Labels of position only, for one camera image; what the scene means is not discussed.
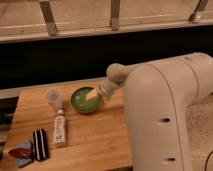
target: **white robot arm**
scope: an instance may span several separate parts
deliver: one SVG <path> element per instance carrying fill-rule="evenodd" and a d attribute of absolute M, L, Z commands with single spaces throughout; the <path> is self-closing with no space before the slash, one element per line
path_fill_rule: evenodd
<path fill-rule="evenodd" d="M 213 92 L 213 59 L 193 53 L 113 64 L 99 93 L 109 97 L 122 85 L 134 171 L 192 171 L 185 111 Z"/>

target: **wooden table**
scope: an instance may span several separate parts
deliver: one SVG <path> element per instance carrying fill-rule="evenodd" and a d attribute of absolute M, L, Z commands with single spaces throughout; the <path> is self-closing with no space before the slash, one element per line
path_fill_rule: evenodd
<path fill-rule="evenodd" d="M 50 158 L 33 162 L 21 170 L 30 171 L 101 171 L 132 165 L 123 112 L 122 90 L 93 115 L 82 115 L 70 105 L 72 93 L 83 86 L 97 87 L 98 82 L 83 82 L 57 86 L 63 93 L 68 123 L 67 146 L 52 144 L 54 112 L 44 101 L 43 94 L 50 87 L 27 89 L 20 94 L 16 112 L 3 152 L 0 168 L 18 170 L 15 159 L 7 153 L 17 143 L 32 140 L 32 132 L 47 131 Z"/>

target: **clear plastic cup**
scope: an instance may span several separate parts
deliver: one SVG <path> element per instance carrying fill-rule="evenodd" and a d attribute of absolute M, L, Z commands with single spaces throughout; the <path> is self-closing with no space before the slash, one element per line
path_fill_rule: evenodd
<path fill-rule="evenodd" d="M 62 93 L 60 90 L 56 88 L 47 90 L 44 99 L 54 110 L 62 109 Z"/>

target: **white bottle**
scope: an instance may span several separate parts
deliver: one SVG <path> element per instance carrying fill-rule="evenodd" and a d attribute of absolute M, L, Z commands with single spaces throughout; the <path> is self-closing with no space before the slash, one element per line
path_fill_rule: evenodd
<path fill-rule="evenodd" d="M 53 144 L 56 147 L 62 147 L 66 144 L 66 119 L 64 117 L 64 111 L 58 110 L 58 115 L 54 121 L 54 132 L 53 132 Z"/>

